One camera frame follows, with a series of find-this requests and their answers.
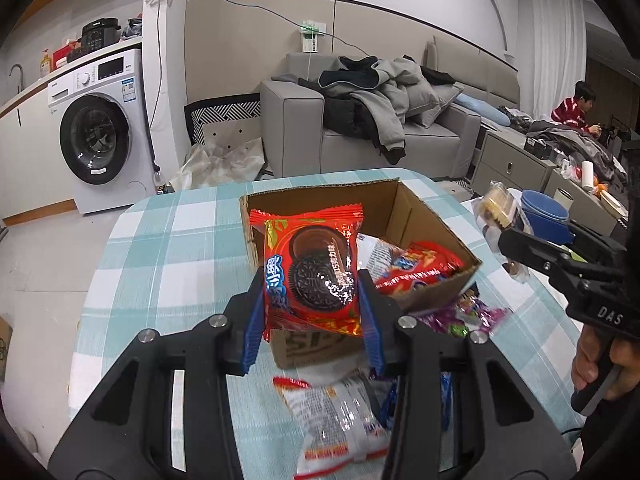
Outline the clear cake sandwich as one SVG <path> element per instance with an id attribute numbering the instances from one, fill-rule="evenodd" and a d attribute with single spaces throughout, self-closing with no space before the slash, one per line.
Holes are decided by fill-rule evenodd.
<path id="1" fill-rule="evenodd" d="M 530 277 L 529 270 L 524 264 L 506 258 L 499 248 L 500 235 L 506 229 L 533 234 L 520 200 L 502 182 L 491 181 L 485 195 L 472 201 L 472 211 L 476 225 L 503 269 L 510 278 L 525 283 Z"/>

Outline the red Oreo cookie packet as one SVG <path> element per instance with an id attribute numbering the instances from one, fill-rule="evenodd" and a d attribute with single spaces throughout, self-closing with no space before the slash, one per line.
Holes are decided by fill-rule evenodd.
<path id="1" fill-rule="evenodd" d="M 253 209 L 250 226 L 264 234 L 265 331 L 361 335 L 357 235 L 363 206 L 349 204 L 268 214 Z"/>

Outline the blue stacked bowls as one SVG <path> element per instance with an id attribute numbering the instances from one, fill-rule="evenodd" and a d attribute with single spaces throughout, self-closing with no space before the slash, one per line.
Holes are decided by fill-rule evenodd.
<path id="1" fill-rule="evenodd" d="M 550 196 L 525 190 L 521 195 L 521 205 L 536 237 L 559 246 L 574 240 L 568 211 Z"/>

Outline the white paper roll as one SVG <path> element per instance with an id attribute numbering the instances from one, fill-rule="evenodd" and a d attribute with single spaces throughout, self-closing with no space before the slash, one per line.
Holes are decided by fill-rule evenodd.
<path id="1" fill-rule="evenodd" d="M 582 176 L 580 177 L 582 188 L 592 191 L 598 185 L 598 179 L 594 176 L 593 163 L 589 160 L 584 160 L 580 170 L 582 170 Z"/>

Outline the blue Oreo cookie packet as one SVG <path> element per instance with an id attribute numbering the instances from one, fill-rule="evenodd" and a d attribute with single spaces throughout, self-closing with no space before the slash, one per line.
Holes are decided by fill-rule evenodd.
<path id="1" fill-rule="evenodd" d="M 376 418 L 381 425 L 392 430 L 395 420 L 395 411 L 398 397 L 398 381 L 396 379 L 378 376 L 373 368 L 369 373 L 369 384 L 371 385 L 378 408 L 374 410 Z M 440 426 L 446 432 L 450 427 L 452 413 L 452 374 L 443 372 L 439 378 L 440 385 Z"/>

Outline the purple candy bag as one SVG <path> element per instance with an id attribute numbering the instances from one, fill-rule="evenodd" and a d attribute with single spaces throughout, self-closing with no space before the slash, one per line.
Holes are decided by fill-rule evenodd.
<path id="1" fill-rule="evenodd" d="M 472 285 L 450 304 L 414 316 L 436 333 L 464 338 L 479 330 L 490 335 L 512 314 L 510 308 L 488 306 L 480 290 Z"/>

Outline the grey drawer cabinet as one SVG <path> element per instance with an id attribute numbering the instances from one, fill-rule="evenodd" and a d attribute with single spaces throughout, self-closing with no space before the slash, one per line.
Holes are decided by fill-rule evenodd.
<path id="1" fill-rule="evenodd" d="M 579 184 L 561 176 L 558 166 L 548 159 L 539 159 L 524 150 L 525 136 L 511 129 L 491 131 L 482 127 L 484 139 L 474 154 L 475 170 L 472 190 L 482 195 L 491 181 L 502 182 L 507 188 L 534 190 L 551 197 L 558 188 L 570 194 L 570 218 L 582 226 L 603 235 L 611 235 L 623 225 L 608 212 L 601 201 Z"/>

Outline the red snack packet in box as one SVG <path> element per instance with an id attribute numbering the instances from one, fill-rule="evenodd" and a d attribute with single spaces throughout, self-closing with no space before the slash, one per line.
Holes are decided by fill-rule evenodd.
<path id="1" fill-rule="evenodd" d="M 434 242 L 413 242 L 374 284 L 383 295 L 403 295 L 446 281 L 463 267 L 463 261 L 451 250 Z"/>

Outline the person in red sweater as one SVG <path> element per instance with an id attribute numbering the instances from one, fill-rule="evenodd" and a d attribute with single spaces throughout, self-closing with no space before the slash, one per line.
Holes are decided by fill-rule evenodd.
<path id="1" fill-rule="evenodd" d="M 602 133 L 598 124 L 588 125 L 586 115 L 596 102 L 596 94 L 584 80 L 577 81 L 574 96 L 564 99 L 551 112 L 552 122 L 569 126 L 589 134 L 593 139 L 599 139 Z"/>

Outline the brown SF cardboard box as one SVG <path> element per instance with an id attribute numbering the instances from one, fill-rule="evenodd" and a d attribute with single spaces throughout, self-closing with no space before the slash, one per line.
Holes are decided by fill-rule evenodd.
<path id="1" fill-rule="evenodd" d="M 398 179 L 246 194 L 240 211 L 247 257 L 264 274 L 262 334 L 281 370 L 362 349 L 359 235 L 404 259 L 405 270 L 373 283 L 405 313 L 446 306 L 482 265 Z"/>

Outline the crumpled white plastic sheet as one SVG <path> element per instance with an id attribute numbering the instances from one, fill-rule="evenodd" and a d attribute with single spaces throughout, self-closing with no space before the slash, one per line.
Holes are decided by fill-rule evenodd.
<path id="1" fill-rule="evenodd" d="M 169 183 L 178 192 L 250 182 L 259 176 L 265 163 L 261 138 L 244 142 L 228 152 L 213 143 L 196 144 Z"/>

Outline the grey fabric sofa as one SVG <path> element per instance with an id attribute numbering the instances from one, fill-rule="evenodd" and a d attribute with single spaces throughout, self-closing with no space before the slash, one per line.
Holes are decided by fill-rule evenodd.
<path id="1" fill-rule="evenodd" d="M 457 179 L 482 121 L 462 100 L 496 110 L 520 96 L 513 66 L 445 35 L 420 60 L 291 53 L 288 72 L 260 85 L 260 133 L 277 177 L 398 166 Z"/>

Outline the black patterned chair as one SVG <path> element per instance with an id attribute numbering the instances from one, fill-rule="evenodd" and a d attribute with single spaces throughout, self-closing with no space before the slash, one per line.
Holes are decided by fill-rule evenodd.
<path id="1" fill-rule="evenodd" d="M 232 148 L 260 136 L 260 94 L 194 101 L 184 107 L 184 118 L 192 145 L 217 142 L 224 148 Z"/>

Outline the white front-load washing machine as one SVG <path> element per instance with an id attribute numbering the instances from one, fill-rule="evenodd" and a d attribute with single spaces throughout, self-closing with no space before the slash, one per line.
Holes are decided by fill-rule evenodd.
<path id="1" fill-rule="evenodd" d="M 49 82 L 47 98 L 81 214 L 130 206 L 155 193 L 140 47 L 73 68 Z"/>

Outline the black rice cooker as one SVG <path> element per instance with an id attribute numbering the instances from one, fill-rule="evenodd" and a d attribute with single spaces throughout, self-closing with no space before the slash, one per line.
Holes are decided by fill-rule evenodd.
<path id="1" fill-rule="evenodd" d="M 120 25 L 117 18 L 98 18 L 85 25 L 81 31 L 81 47 L 89 52 L 117 44 Z"/>

